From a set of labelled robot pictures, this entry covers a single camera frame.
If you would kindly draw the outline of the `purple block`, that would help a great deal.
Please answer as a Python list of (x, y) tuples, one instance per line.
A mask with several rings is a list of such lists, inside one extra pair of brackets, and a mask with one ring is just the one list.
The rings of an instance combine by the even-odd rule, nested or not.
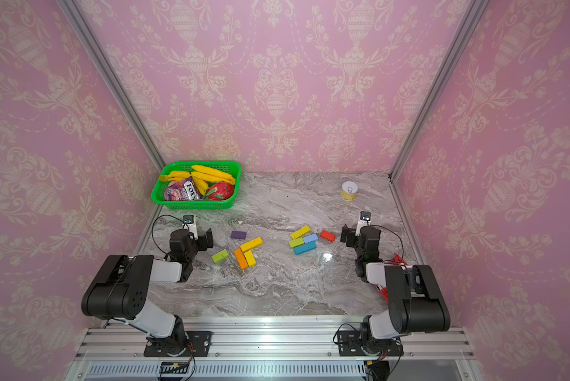
[(235, 240), (245, 240), (246, 236), (247, 233), (243, 231), (233, 231), (230, 235), (230, 237)]

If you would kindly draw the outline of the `long yellow block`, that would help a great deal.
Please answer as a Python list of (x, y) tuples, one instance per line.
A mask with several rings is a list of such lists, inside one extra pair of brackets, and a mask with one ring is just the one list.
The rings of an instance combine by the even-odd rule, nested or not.
[(259, 246), (261, 246), (263, 244), (263, 240), (261, 237), (255, 238), (249, 242), (246, 242), (245, 244), (243, 244), (240, 249), (242, 250), (242, 252), (248, 252), (251, 251)]

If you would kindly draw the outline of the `short yellow block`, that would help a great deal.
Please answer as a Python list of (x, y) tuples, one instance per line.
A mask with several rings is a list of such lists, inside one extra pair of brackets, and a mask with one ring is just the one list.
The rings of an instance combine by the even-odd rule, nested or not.
[(256, 258), (253, 255), (252, 251), (244, 252), (244, 257), (245, 257), (245, 260), (246, 260), (249, 268), (256, 266)]

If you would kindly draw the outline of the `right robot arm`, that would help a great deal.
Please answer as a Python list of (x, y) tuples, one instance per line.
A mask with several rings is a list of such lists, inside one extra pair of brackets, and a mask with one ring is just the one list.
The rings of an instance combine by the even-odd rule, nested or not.
[(432, 268), (408, 266), (403, 260), (380, 258), (378, 226), (353, 230), (344, 226), (341, 241), (356, 252), (356, 274), (376, 286), (386, 298), (387, 309), (364, 317), (358, 328), (337, 330), (333, 341), (342, 357), (401, 357), (401, 338), (412, 333), (449, 330), (451, 317)]

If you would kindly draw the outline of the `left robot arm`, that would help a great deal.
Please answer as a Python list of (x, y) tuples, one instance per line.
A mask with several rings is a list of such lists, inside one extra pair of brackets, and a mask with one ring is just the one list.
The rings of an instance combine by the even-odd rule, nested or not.
[(145, 357), (207, 357), (212, 332), (188, 331), (183, 319), (151, 302), (151, 284), (183, 284), (199, 252), (214, 247), (213, 232), (195, 236), (187, 229), (171, 233), (164, 260), (152, 255), (110, 255), (85, 291), (84, 315), (118, 320), (146, 336)]

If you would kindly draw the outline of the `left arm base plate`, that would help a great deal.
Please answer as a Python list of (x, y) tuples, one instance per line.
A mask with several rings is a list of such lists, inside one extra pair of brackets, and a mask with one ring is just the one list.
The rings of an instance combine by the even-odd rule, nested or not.
[(150, 338), (144, 357), (207, 357), (211, 346), (212, 332), (187, 331), (182, 339)]

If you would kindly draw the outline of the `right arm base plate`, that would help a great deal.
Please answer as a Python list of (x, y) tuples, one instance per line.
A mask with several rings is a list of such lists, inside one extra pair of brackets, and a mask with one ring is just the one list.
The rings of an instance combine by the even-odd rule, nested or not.
[(401, 357), (403, 348), (399, 340), (377, 340), (355, 330), (338, 331), (333, 336), (341, 357)]

